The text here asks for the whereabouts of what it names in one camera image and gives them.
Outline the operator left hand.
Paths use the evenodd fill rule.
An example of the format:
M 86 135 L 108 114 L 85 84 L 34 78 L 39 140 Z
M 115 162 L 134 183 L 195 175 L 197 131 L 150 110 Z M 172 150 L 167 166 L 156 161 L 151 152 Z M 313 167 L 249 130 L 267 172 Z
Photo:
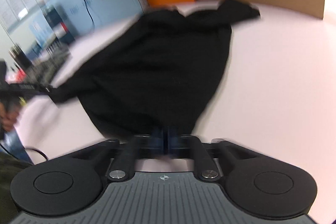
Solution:
M 6 110 L 5 106 L 1 103 L 1 125 L 5 132 L 10 132 L 18 121 L 18 117 L 21 111 L 20 105 L 15 105 L 11 110 Z

